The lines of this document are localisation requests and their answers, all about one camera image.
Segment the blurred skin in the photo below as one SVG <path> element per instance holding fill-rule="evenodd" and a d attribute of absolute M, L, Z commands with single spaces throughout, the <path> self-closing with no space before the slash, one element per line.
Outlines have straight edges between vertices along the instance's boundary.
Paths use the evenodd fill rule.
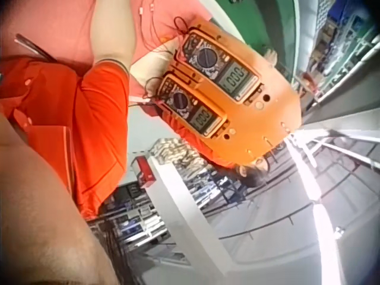
<path fill-rule="evenodd" d="M 96 1 L 91 47 L 94 64 L 117 61 L 128 72 L 135 50 L 129 0 Z M 20 283 L 118 284 L 58 175 L 21 137 L 0 113 L 2 271 Z"/>

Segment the orange multimeter case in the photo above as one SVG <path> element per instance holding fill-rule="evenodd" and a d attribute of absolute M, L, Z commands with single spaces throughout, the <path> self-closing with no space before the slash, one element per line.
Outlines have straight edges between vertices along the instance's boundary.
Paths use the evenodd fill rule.
<path fill-rule="evenodd" d="M 200 18 L 157 96 L 164 110 L 236 164 L 263 156 L 301 125 L 300 99 L 286 79 L 249 46 Z"/>

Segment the lcd screen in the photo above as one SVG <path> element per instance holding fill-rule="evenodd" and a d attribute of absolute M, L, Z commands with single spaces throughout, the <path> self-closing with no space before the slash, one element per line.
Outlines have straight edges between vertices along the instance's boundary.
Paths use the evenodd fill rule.
<path fill-rule="evenodd" d="M 212 118 L 213 114 L 204 106 L 201 106 L 191 118 L 190 125 L 192 125 L 198 132 L 201 132 L 203 127 L 205 127 Z"/>
<path fill-rule="evenodd" d="M 237 62 L 233 62 L 219 78 L 217 84 L 230 95 L 236 90 L 239 84 L 247 77 L 248 70 Z"/>

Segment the red box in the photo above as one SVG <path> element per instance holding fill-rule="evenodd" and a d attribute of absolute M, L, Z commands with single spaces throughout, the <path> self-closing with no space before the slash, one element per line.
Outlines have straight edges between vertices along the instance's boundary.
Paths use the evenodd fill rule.
<path fill-rule="evenodd" d="M 146 156 L 136 156 L 131 166 L 141 188 L 149 187 L 156 181 Z"/>

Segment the screw hole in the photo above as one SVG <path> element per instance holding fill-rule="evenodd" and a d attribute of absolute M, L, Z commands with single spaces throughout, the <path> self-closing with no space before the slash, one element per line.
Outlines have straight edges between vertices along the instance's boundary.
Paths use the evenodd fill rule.
<path fill-rule="evenodd" d="M 265 102 L 269 102 L 271 100 L 271 96 L 269 96 L 268 94 L 265 94 L 262 99 L 265 101 Z"/>

